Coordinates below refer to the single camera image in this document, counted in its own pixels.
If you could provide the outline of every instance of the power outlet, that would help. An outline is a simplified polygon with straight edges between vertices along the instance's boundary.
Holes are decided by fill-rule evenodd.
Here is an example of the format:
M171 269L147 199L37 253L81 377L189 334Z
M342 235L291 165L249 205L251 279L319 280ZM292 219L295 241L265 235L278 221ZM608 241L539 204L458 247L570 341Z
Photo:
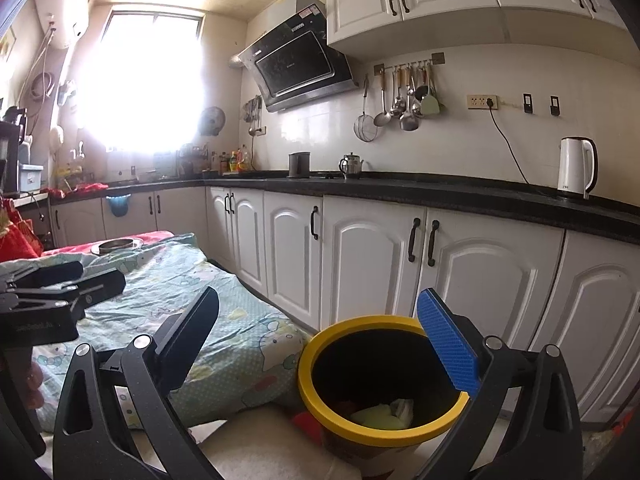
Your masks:
M498 109L498 96L497 95L483 95L473 94L466 96L466 107L469 110L488 110L489 107L486 104L486 100L491 99L494 103L491 105L493 110Z

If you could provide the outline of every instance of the black countertop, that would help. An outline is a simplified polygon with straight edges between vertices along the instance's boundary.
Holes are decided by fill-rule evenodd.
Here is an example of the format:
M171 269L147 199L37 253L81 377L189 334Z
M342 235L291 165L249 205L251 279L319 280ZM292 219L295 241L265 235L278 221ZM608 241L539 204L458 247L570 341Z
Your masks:
M205 180L175 180L152 184L110 187L51 204L75 202L128 193L153 192L179 187L214 186L261 189L301 195L335 195L383 200L427 207L485 214L535 222L640 245L640 207L590 197L568 198L557 190L484 178L421 173L365 173L359 180L315 175L307 179L286 178L285 171L252 173Z

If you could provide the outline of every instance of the yellow bucket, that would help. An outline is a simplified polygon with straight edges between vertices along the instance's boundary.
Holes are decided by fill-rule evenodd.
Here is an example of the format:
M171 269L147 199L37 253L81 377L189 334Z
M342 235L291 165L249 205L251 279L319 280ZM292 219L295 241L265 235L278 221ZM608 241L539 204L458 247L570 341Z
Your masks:
M468 400L451 383L418 320L401 316L358 317L322 330L302 352L298 387L328 430L328 447L365 478L390 474L400 450L412 452L447 431ZM366 428L334 411L345 401L363 409L395 399L414 400L407 430Z

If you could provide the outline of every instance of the blue gripper pad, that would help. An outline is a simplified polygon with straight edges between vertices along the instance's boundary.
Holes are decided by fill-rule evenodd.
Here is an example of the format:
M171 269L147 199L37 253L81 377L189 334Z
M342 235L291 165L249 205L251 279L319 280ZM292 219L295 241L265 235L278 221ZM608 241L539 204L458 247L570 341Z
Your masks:
M444 302L432 289L418 296L418 320L449 379L457 390L475 397L480 388L478 356L445 309Z

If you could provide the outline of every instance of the white kettle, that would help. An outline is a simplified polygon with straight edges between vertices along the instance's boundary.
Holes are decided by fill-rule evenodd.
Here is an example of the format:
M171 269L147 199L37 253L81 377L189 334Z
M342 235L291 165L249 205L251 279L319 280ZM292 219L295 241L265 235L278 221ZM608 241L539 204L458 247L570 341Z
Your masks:
M589 197L598 180L598 152L586 137L565 137L560 142L558 189Z

